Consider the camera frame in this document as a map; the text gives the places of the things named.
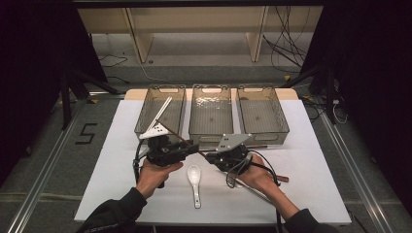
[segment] wire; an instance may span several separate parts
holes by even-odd
[[[308,84],[302,84],[302,85],[295,85],[293,87],[293,89],[298,89],[298,88],[301,88],[301,87],[304,87],[304,86],[307,86],[307,85],[310,85],[310,84],[308,83]]]
[[[363,226],[363,224],[360,222],[360,220],[354,215],[354,213],[352,213],[351,210],[349,210],[348,207],[346,207],[346,211],[348,211],[349,215],[351,216],[351,218],[353,218],[358,225],[360,226],[360,228],[363,230],[364,233],[369,233],[366,229],[366,227]]]
[[[274,182],[276,185],[280,186],[280,183],[278,182],[278,178],[277,178],[277,176],[276,176],[275,170],[273,169],[273,167],[272,167],[272,165],[269,163],[269,161],[263,156],[263,154],[261,154],[260,152],[257,152],[256,150],[249,150],[249,151],[255,152],[255,153],[257,153],[258,155],[260,155],[260,156],[264,159],[264,161],[266,161],[267,165],[269,165],[270,169],[268,169],[267,167],[262,166],[262,165],[260,165],[260,164],[258,164],[258,163],[254,163],[254,162],[251,162],[251,165],[257,166],[257,167],[259,167],[259,168],[262,168],[262,169],[270,172],[270,174],[271,174],[272,177],[273,177],[273,182]],[[279,231],[279,233],[283,233],[282,221],[281,221],[281,214],[279,213],[278,209],[276,209],[276,222],[277,222],[276,224],[277,224],[277,226],[278,226],[278,231]]]
[[[145,67],[143,67],[142,63],[139,62],[140,67],[143,70],[143,73],[145,74],[146,78],[148,80],[152,80],[152,81],[159,81],[159,82],[165,82],[165,83],[171,83],[171,84],[181,84],[181,83],[176,83],[176,82],[171,82],[171,81],[167,81],[167,80],[162,80],[162,79],[157,79],[157,78],[151,78],[148,76],[148,74],[146,73]]]
[[[227,171],[227,174],[226,174],[226,184],[227,184],[228,187],[230,187],[230,188],[234,188],[234,187],[235,187],[237,177],[240,175],[239,173],[240,173],[240,171],[242,171],[242,169],[245,167],[246,163],[247,163],[247,160],[246,160],[246,159],[243,159],[240,163],[236,164],[235,166],[233,166],[232,168],[230,168],[229,171]],[[234,174],[234,175],[235,175],[234,177],[231,177],[231,176],[230,176],[230,174],[232,174],[231,172],[234,171],[234,170],[235,170],[237,167],[239,167],[239,166],[242,166],[242,167],[240,167],[240,169],[237,170],[237,172]]]
[[[310,6],[308,6],[308,15],[306,16],[305,24],[303,24],[303,27],[302,27],[302,30],[300,31],[300,34],[296,37],[296,39],[294,39],[295,42],[300,38],[303,31],[305,30],[306,24],[308,24],[308,21],[309,21],[309,15],[310,15]]]
[[[336,115],[336,112],[335,112],[336,106],[337,106],[337,104],[334,104],[334,105],[333,105],[333,114],[334,114],[336,120],[337,120],[339,123],[346,123],[346,121],[348,121],[348,115],[345,116],[345,120],[344,120],[344,121],[340,121],[339,117]]]
[[[142,157],[139,157],[140,148],[142,147],[144,141],[145,141],[145,140],[142,139],[142,141],[140,141],[140,143],[139,143],[139,146],[137,146],[136,155],[134,156],[135,159],[140,160],[142,157],[145,156],[145,155],[143,155]]]
[[[309,117],[311,123],[315,122],[315,120],[318,119],[326,110],[326,104],[315,103],[305,96],[298,96],[298,98],[302,100],[305,107],[312,108],[316,111],[315,117]]]
[[[297,63],[297,61],[293,61],[292,59],[290,59],[288,56],[286,56],[284,53],[282,53],[281,51],[279,51],[277,48],[279,46],[277,46],[276,44],[273,44],[272,42],[270,42],[269,40],[266,39],[266,37],[263,35],[263,39],[266,41],[266,43],[269,45],[269,47],[272,48],[272,55],[271,55],[271,59],[273,56],[273,51],[278,52],[279,54],[281,54],[282,56],[284,56],[287,60],[289,60],[291,63],[293,63],[294,65],[301,67],[301,65],[299,63]]]
[[[297,53],[298,53],[298,49],[297,49],[297,47],[295,46],[295,44],[294,44],[294,42],[293,42],[293,40],[292,40],[292,38],[291,38],[291,34],[290,34],[290,30],[289,30],[289,17],[290,17],[290,15],[291,15],[291,7],[286,7],[286,10],[284,11],[284,17],[285,17],[285,13],[286,13],[286,15],[287,15],[286,18],[282,18],[282,17],[281,17],[281,15],[280,15],[280,13],[279,13],[279,10],[278,10],[278,7],[275,7],[275,10],[276,10],[276,13],[278,14],[279,20],[281,20],[281,23],[282,23],[282,33],[281,33],[281,37],[283,37],[283,38],[285,39],[285,41],[287,41],[287,42],[289,43],[289,45],[290,45],[290,47],[291,47],[291,50],[293,50],[293,48],[296,48],[296,51],[297,51]],[[297,62],[297,59],[296,59],[296,56],[295,56],[295,53],[293,53],[292,55],[293,55],[293,58],[294,58],[294,60],[296,61],[296,63],[298,63],[298,62]]]
[[[120,61],[120,62],[118,62],[118,63],[115,63],[114,65],[110,65],[110,66],[102,65],[103,67],[114,67],[114,66],[116,66],[116,65],[122,64],[124,61],[127,60],[127,57],[125,57],[125,56],[115,56],[115,55],[111,55],[111,54],[105,55],[105,56],[103,56],[102,58],[100,58],[99,60],[100,60],[100,61],[101,61],[101,60],[104,60],[104,59],[106,59],[106,57],[108,57],[108,56],[112,56],[112,57],[115,57],[115,58],[121,58],[121,59],[123,59],[123,60]]]
[[[272,48],[272,52],[271,52],[271,54],[270,54],[270,62],[272,63],[272,66],[273,66],[275,69],[277,69],[277,70],[279,70],[279,71],[282,71],[282,72],[286,72],[286,73],[296,73],[296,74],[300,73],[300,71],[287,71],[287,70],[284,70],[284,69],[279,68],[279,56],[278,56],[278,67],[276,67],[276,65],[273,63],[273,52],[274,52],[274,51],[278,52],[278,55],[281,54],[282,56],[284,56],[287,60],[289,60],[290,62],[292,62],[292,63],[295,64],[296,66],[298,66],[298,64],[296,64],[293,60],[291,60],[290,58],[288,58],[288,57],[287,57],[285,54],[283,54],[281,51],[277,50],[276,47],[275,47],[276,45],[274,45],[273,43],[269,42],[264,35],[263,35],[263,39],[266,41],[266,43],[269,45],[269,47]]]
[[[122,78],[119,78],[119,77],[117,77],[117,76],[108,76],[108,77],[106,77],[106,78],[108,78],[108,79],[117,79],[117,80],[123,81],[123,82],[125,82],[125,83],[127,83],[127,84],[130,84],[129,81],[126,81],[126,80],[124,80],[124,79],[122,79]]]

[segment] plastic storage bin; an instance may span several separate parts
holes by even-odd
[[[252,134],[245,145],[282,145],[289,126],[272,84],[241,84],[236,91],[240,129]]]
[[[145,133],[168,97],[171,102],[160,117],[160,121],[178,134],[182,134],[186,109],[186,88],[184,85],[151,85],[143,103],[142,112],[134,132],[137,137]],[[178,137],[168,134],[171,142],[179,142]]]
[[[223,134],[233,133],[229,85],[195,84],[191,99],[189,136],[201,147],[216,147]]]

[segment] white plastic spoon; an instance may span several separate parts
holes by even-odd
[[[200,183],[200,168],[196,165],[191,165],[188,168],[188,178],[193,186],[193,197],[194,197],[194,208],[200,208],[200,197],[199,197],[199,183]]]

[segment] black cable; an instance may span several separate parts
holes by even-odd
[[[236,164],[235,166],[233,166],[232,168],[230,168],[229,171],[227,171],[227,174],[226,174],[226,184],[227,184],[228,187],[230,187],[230,188],[234,188],[234,187],[235,187],[235,185],[236,185],[236,179],[237,179],[237,177],[239,176],[239,172],[245,167],[246,162],[247,162],[247,161],[246,161],[245,159],[243,159],[240,163]],[[231,172],[232,172],[234,169],[236,169],[237,167],[239,167],[240,165],[242,165],[242,167],[237,170],[236,174],[234,174],[235,177],[231,177],[231,176],[230,176]]]
[[[279,70],[279,71],[282,71],[282,72],[286,72],[286,73],[300,73],[299,71],[287,71],[287,70],[283,70],[283,69],[281,69],[281,68],[279,68],[279,67],[276,67],[275,64],[273,63],[273,51],[272,51],[272,54],[270,55],[270,62],[272,62],[272,66],[273,66],[276,70]]]
[[[273,42],[270,42],[270,41],[266,38],[265,35],[263,35],[263,39],[266,41],[266,43],[269,45],[269,47],[271,47],[271,48],[274,49],[274,50],[279,49],[279,50],[285,50],[285,51],[290,52],[290,53],[294,53],[293,50],[288,50],[288,49],[286,49],[286,48],[283,48],[283,47],[281,47],[281,46],[278,46],[277,44],[274,44]]]
[[[278,14],[279,20],[281,20],[281,23],[282,23],[282,32],[281,32],[281,35],[279,36],[278,40],[276,41],[276,45],[279,43],[280,38],[284,38],[284,40],[290,44],[291,51],[292,51],[292,55],[293,55],[293,58],[294,58],[295,62],[298,63],[298,62],[297,62],[297,59],[296,59],[296,54],[298,54],[298,55],[300,56],[300,58],[301,58],[302,60],[304,60],[304,57],[303,57],[304,55],[302,54],[302,52],[303,52],[303,53],[306,53],[306,52],[305,52],[304,50],[300,49],[300,48],[295,44],[295,42],[296,42],[297,39],[300,37],[300,35],[303,33],[303,30],[304,30],[304,28],[306,27],[306,24],[307,24],[307,21],[308,21],[308,18],[309,18],[309,14],[310,14],[310,9],[309,9],[309,11],[308,11],[308,16],[307,16],[307,18],[306,18],[306,21],[305,21],[305,24],[304,24],[304,26],[303,26],[303,29],[302,29],[302,31],[300,32],[299,36],[298,36],[295,40],[292,39],[291,31],[290,31],[291,7],[286,7],[286,10],[284,11],[284,16],[283,16],[283,18],[281,17],[281,14],[279,13],[279,10],[278,10],[277,7],[275,7],[275,10],[276,10],[276,13]]]
[[[118,62],[118,63],[116,63],[116,64],[114,64],[114,65],[110,65],[110,66],[102,65],[103,67],[114,67],[114,66],[116,66],[116,65],[122,64],[124,61],[127,60],[127,57],[125,57],[125,56],[115,56],[115,55],[111,55],[111,54],[105,55],[105,56],[103,56],[102,58],[100,58],[99,60],[103,60],[103,59],[105,59],[105,58],[108,57],[108,56],[112,56],[112,57],[115,57],[115,58],[121,58],[121,59],[123,59],[123,60],[120,61],[120,62]]]
[[[269,42],[269,40],[267,40],[264,36],[263,39],[266,41],[266,43],[269,45],[269,47],[272,48],[272,55],[273,55],[273,51],[278,52],[279,54],[281,54],[283,57],[285,57],[287,60],[289,60],[291,63],[295,64],[296,66],[301,67],[301,65],[295,61],[293,61],[292,59],[290,59],[288,56],[286,56],[284,53],[282,53],[281,51],[277,50],[276,47],[274,46],[273,43]]]
[[[139,146],[137,146],[137,150],[136,150],[136,155],[134,156],[134,159],[141,159],[142,157],[139,157],[139,153],[140,153],[140,148],[142,147],[142,145],[143,145],[143,142],[144,142],[145,140],[144,139],[142,139],[142,141],[140,141],[140,143],[139,143]]]
[[[364,233],[369,233],[366,227],[363,226],[361,221],[354,215],[354,213],[351,212],[351,210],[349,210],[348,207],[346,207],[346,211],[348,211],[349,215],[358,223],[358,225],[360,226],[360,228],[363,230]]]
[[[270,169],[268,169],[267,167],[262,166],[262,165],[260,165],[260,164],[258,164],[258,163],[254,163],[254,162],[251,162],[251,165],[254,165],[254,166],[257,166],[257,167],[259,167],[259,168],[262,168],[262,169],[264,169],[264,170],[266,170],[266,171],[269,171],[270,174],[271,174],[272,177],[273,177],[273,182],[274,182],[276,185],[280,186],[280,184],[279,184],[279,182],[278,182],[278,178],[277,178],[276,173],[275,173],[275,170],[273,169],[273,167],[272,167],[272,165],[269,163],[269,161],[263,156],[263,154],[261,154],[260,152],[257,152],[256,150],[249,150],[249,151],[255,152],[255,153],[257,153],[258,155],[260,155],[260,156],[266,161],[267,165],[269,165]],[[278,211],[277,209],[276,209],[276,223],[277,223],[276,225],[278,226],[278,232],[279,232],[279,233],[283,233],[281,214],[279,213],[279,211]]]
[[[305,107],[309,107],[315,110],[317,115],[315,117],[309,117],[309,119],[311,120],[311,123],[313,123],[316,119],[318,119],[321,116],[321,114],[323,114],[326,110],[326,104],[315,103],[304,96],[298,96],[298,98],[302,100],[303,105]]]
[[[269,165],[270,169],[272,170],[273,174],[275,174],[275,169],[273,169],[272,165],[269,163],[269,161],[263,156],[263,154],[261,154],[260,152],[257,152],[256,150],[249,150],[250,152],[255,152],[258,155],[260,155],[260,157],[262,157],[264,159],[264,161],[266,161],[267,165]]]
[[[117,76],[108,76],[108,77],[106,77],[106,78],[108,78],[108,79],[117,79],[117,80],[123,81],[123,82],[125,82],[125,83],[127,83],[127,84],[130,84],[129,81],[126,81],[126,80],[124,80],[124,79],[122,79],[122,78],[119,78],[119,77],[117,77]]]

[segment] white table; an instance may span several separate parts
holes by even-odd
[[[319,222],[351,223],[342,198],[327,167],[312,125],[300,100],[281,100],[291,132],[285,143],[260,150],[276,173],[290,178],[281,189],[299,209],[308,208]],[[108,199],[120,199],[135,185],[132,160],[138,145],[134,133],[143,101],[122,100],[86,188],[75,220],[84,221]],[[235,133],[240,133],[236,105]],[[187,103],[182,136],[189,138],[190,101]],[[150,225],[273,225],[275,208],[245,187],[229,188],[225,174],[200,154],[190,155],[184,167],[172,173],[165,188],[157,189],[137,219]],[[201,208],[193,205],[187,169],[201,168]]]

